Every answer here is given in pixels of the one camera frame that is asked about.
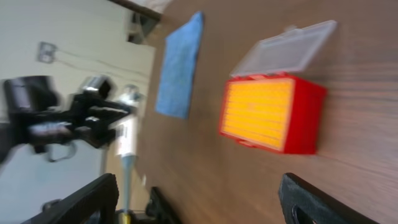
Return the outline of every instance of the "wall outlet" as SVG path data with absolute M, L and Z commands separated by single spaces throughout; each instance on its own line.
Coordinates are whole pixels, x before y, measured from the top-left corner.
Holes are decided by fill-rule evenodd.
M 37 52 L 37 61 L 43 63 L 53 63 L 55 60 L 55 52 L 57 46 L 47 42 L 39 43 L 39 51 Z

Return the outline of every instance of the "transparent lid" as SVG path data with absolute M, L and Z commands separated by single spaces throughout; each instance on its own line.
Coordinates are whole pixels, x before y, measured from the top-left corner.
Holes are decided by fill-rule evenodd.
M 326 21 L 261 40 L 232 71 L 231 76 L 302 72 L 336 25 L 336 21 Z

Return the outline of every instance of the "blue cloth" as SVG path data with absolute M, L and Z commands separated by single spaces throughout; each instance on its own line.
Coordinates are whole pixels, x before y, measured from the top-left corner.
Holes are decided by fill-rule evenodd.
M 166 37 L 166 49 L 157 94 L 156 111 L 188 118 L 192 81 L 203 30 L 203 15 L 195 13 L 190 21 Z

